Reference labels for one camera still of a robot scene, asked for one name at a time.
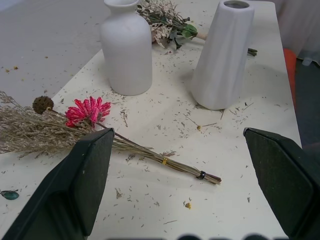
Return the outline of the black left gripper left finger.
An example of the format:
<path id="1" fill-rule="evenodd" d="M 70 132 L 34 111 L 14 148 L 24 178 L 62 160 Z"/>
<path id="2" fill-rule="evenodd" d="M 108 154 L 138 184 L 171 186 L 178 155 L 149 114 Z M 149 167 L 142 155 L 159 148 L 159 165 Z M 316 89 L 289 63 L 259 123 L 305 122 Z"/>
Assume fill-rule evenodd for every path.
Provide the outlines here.
<path id="1" fill-rule="evenodd" d="M 82 137 L 52 169 L 3 236 L 5 240 L 85 240 L 105 191 L 114 129 Z"/>

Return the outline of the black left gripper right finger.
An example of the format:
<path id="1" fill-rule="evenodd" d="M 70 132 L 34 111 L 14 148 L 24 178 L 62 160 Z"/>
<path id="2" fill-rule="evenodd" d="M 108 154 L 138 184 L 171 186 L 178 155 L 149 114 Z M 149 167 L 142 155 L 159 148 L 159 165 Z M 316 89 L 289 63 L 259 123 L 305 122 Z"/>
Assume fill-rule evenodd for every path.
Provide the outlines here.
<path id="1" fill-rule="evenodd" d="M 247 127 L 252 165 L 272 212 L 289 238 L 320 236 L 320 162 L 293 140 Z"/>

